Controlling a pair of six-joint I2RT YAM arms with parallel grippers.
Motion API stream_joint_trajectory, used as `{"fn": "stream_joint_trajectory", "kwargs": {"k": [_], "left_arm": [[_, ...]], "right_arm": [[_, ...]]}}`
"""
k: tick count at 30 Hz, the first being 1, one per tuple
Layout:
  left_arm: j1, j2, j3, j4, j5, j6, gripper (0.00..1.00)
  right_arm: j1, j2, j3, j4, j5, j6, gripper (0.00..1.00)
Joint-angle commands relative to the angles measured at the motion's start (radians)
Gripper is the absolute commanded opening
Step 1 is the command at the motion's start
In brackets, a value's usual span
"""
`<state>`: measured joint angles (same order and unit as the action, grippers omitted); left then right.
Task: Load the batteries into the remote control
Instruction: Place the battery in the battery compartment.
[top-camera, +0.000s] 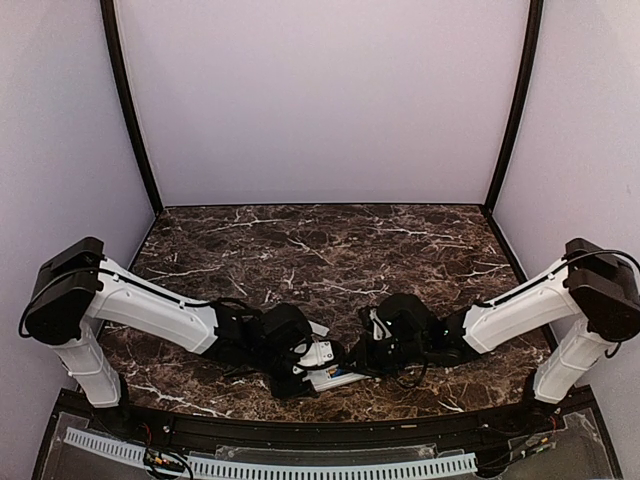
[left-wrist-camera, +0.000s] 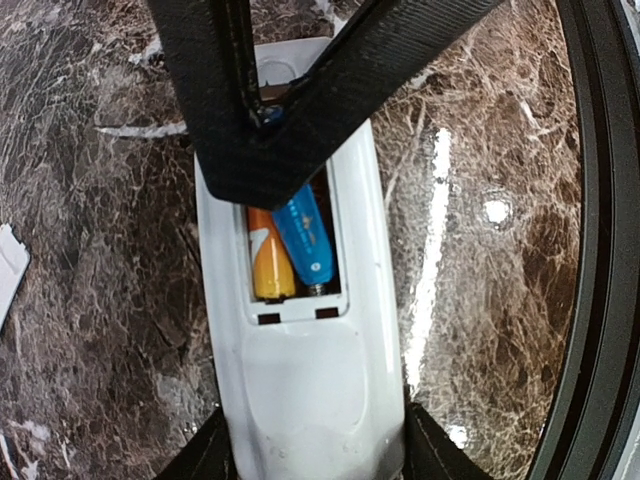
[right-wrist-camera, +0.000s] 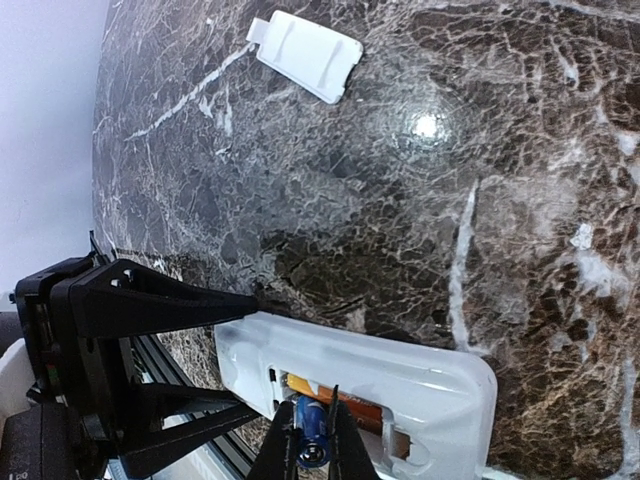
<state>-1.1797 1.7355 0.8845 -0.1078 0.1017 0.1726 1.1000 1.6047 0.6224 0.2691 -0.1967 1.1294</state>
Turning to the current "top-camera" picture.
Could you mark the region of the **white battery cover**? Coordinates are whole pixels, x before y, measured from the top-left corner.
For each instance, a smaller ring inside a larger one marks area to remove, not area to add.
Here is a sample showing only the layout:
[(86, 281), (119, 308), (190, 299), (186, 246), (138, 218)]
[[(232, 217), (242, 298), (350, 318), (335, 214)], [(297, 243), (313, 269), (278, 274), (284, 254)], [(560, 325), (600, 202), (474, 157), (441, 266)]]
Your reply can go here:
[(326, 337), (327, 334), (329, 333), (329, 328), (323, 325), (320, 325), (316, 322), (310, 321), (309, 322), (312, 333), (321, 337)]

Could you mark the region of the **white remote control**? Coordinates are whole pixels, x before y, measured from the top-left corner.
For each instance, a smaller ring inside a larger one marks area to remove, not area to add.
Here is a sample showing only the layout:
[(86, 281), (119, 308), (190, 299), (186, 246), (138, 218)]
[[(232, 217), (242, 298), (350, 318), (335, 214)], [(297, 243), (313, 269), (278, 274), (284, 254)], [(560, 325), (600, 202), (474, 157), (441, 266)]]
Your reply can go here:
[(317, 370), (310, 371), (306, 374), (306, 380), (311, 383), (315, 392), (321, 393), (327, 390), (349, 385), (367, 378), (366, 375), (351, 373), (351, 372), (343, 372), (342, 375), (338, 377), (331, 377), (331, 373), (336, 370)]

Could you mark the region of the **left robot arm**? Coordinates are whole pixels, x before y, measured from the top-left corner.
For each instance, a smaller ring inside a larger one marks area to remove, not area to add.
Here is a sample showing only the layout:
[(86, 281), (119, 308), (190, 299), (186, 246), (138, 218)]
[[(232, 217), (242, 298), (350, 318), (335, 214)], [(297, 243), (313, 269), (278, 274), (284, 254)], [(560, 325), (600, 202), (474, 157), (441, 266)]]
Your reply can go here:
[(103, 243), (85, 237), (39, 269), (18, 332), (56, 352), (67, 373), (120, 436), (141, 427), (123, 398), (123, 380), (109, 364), (91, 321), (123, 324), (186, 351), (267, 374), (280, 397), (305, 393), (306, 373), (331, 356), (328, 342), (295, 306), (261, 312), (241, 301), (196, 301), (147, 282), (108, 259)]

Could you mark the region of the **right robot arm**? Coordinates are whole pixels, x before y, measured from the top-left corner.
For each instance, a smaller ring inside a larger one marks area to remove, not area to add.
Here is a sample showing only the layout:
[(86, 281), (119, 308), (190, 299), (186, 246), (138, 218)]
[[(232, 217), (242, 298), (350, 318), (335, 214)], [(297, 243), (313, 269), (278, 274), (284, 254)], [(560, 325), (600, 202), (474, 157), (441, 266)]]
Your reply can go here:
[(396, 293), (359, 312), (364, 327), (347, 354), (355, 372), (396, 376), (406, 366), (454, 367), (561, 319), (573, 322), (551, 356), (532, 374), (527, 398), (510, 413), (521, 434), (534, 432), (597, 361), (639, 333), (639, 263), (626, 252), (583, 238), (522, 285), (490, 300), (437, 317), (417, 296)]

